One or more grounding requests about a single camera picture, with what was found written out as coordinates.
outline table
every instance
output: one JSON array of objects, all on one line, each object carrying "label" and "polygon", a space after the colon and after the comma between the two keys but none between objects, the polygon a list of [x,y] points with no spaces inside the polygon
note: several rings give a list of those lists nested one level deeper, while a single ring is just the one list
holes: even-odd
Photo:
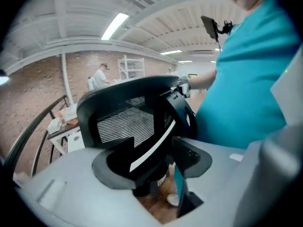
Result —
[{"label": "table", "polygon": [[68,136],[69,134],[76,133],[80,130],[79,124],[72,125],[66,124],[65,126],[61,126],[59,131],[50,134],[47,139],[51,141],[51,143],[56,147],[56,149],[62,154],[66,154],[67,152],[64,150],[63,146],[60,143],[60,139],[64,136]]},{"label": "table", "polygon": [[85,147],[84,147],[81,131],[74,133],[67,138],[67,152],[68,153],[78,150],[78,149],[84,149],[84,148]]}]

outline wooden floor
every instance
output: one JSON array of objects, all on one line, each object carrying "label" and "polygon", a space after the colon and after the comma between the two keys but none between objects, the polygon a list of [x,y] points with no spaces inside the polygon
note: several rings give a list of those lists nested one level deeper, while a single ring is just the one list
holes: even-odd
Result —
[{"label": "wooden floor", "polygon": [[174,167],[169,166],[169,177],[158,187],[158,198],[145,196],[137,198],[138,201],[152,214],[161,224],[166,224],[176,219],[177,207],[171,206],[167,201],[167,195],[177,193],[174,183]]}]

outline brick wall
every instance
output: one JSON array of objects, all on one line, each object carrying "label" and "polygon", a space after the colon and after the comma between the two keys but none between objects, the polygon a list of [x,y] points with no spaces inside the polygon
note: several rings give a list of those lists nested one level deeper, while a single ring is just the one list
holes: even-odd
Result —
[{"label": "brick wall", "polygon": [[[77,52],[67,54],[67,73],[73,99],[77,102],[88,91],[87,79],[94,75],[101,63],[107,63],[109,79],[118,79],[117,59],[125,53],[119,52]],[[141,58],[126,54],[128,58]],[[161,75],[173,64],[145,57],[146,75]],[[9,150],[22,131],[53,101],[65,94],[62,78],[61,58],[50,57],[32,63],[13,73],[10,82],[0,87],[0,155],[7,157]],[[47,117],[36,129],[22,152],[17,172],[30,173],[36,149],[51,118]],[[47,141],[41,152],[38,170],[49,160],[51,145]]]}]

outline person in teal shirt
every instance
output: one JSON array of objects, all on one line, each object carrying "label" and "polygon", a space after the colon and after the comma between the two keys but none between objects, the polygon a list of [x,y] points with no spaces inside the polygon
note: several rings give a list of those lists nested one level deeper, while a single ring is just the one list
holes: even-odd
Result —
[{"label": "person in teal shirt", "polygon": [[[232,1],[248,15],[225,41],[216,70],[191,79],[190,84],[192,89],[209,88],[196,114],[196,139],[246,149],[285,126],[270,88],[301,39],[277,0]],[[175,182],[180,199],[183,177],[178,167]]]}]

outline shelving unit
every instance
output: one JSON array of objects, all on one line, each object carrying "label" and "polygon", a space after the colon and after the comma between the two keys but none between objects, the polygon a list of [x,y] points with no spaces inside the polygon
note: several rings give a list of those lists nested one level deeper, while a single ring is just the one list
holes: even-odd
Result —
[{"label": "shelving unit", "polygon": [[118,59],[118,68],[120,79],[129,79],[145,76],[144,58],[129,59],[125,55],[124,58]]}]

